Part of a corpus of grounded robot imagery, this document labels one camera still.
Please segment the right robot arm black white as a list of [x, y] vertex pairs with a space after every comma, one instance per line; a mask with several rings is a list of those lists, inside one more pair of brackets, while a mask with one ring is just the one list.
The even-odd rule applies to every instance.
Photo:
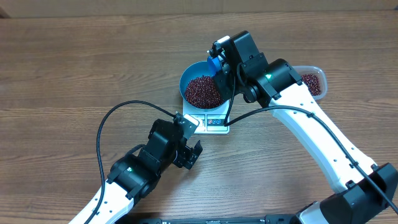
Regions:
[[292, 223], [366, 223], [386, 208], [397, 170], [361, 152], [319, 107], [298, 72], [284, 59], [268, 62], [248, 31], [213, 42], [208, 64], [222, 99], [242, 94], [284, 124], [313, 157], [332, 196], [307, 205]]

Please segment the blue measuring scoop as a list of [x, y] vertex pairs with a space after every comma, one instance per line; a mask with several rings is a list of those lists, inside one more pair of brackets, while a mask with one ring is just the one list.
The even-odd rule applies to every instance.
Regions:
[[218, 57], [212, 58], [209, 56], [207, 58], [207, 64], [211, 76], [215, 76], [219, 71], [222, 70], [221, 62]]

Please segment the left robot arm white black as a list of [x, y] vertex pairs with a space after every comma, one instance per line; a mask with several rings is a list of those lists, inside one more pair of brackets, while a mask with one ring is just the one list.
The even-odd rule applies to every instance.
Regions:
[[94, 215], [90, 223], [115, 223], [155, 189], [169, 165], [191, 169], [203, 148], [200, 142], [188, 147], [187, 140], [199, 125], [188, 114], [172, 122], [156, 120], [147, 144], [136, 146], [139, 154], [130, 151], [112, 165], [104, 196], [97, 191], [71, 223], [86, 223], [90, 215]]

